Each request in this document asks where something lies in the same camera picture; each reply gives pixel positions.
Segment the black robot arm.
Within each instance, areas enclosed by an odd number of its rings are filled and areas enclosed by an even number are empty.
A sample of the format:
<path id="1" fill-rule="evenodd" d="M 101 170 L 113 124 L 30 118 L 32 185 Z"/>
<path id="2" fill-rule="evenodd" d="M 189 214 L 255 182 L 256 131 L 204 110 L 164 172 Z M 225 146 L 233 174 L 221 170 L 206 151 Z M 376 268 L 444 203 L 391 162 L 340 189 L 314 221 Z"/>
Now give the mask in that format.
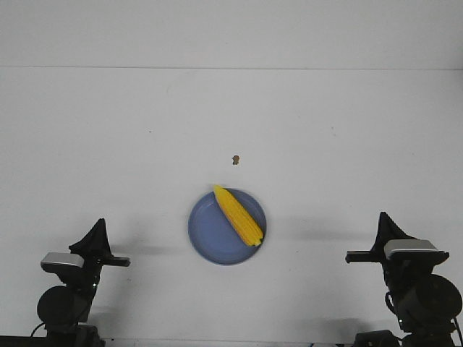
<path id="1" fill-rule="evenodd" d="M 105 266 L 129 267 L 128 257 L 111 252 L 106 221 L 100 218 L 84 237 L 66 252 L 49 252 L 41 269 L 57 275 L 61 285 L 45 291 L 37 314 L 46 330 L 46 346 L 105 346 L 98 328 L 88 317 Z"/>
<path id="2" fill-rule="evenodd" d="M 451 335 L 460 331 L 457 317 L 462 311 L 462 295 L 450 280 L 433 272 L 448 258 L 448 252 L 407 235 L 382 212 L 372 248 L 348 251 L 345 260 L 381 265 L 388 289 L 386 306 L 406 335 L 399 338 L 390 330 L 357 333 L 354 345 L 453 346 Z"/>

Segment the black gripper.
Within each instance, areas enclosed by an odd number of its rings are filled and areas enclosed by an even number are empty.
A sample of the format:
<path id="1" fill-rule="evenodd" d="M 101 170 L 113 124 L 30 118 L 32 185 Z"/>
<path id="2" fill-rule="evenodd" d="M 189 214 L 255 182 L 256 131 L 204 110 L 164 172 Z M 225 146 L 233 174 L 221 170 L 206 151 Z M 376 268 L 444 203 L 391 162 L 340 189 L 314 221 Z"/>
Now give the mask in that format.
<path id="1" fill-rule="evenodd" d="M 347 263 L 371 262 L 380 263 L 383 277 L 389 289 L 410 287 L 432 274 L 433 268 L 449 258 L 445 251 L 434 252 L 399 252 L 388 259 L 384 249 L 409 249 L 417 239 L 406 234 L 386 212 L 380 212 L 378 230 L 370 251 L 348 251 Z"/>
<path id="2" fill-rule="evenodd" d="M 69 250 L 72 254 L 64 255 L 57 275 L 62 283 L 82 294 L 96 291 L 103 266 L 129 267 L 131 263 L 128 257 L 113 256 L 103 218 L 80 241 L 70 245 Z M 103 253 L 105 256 L 93 256 Z"/>

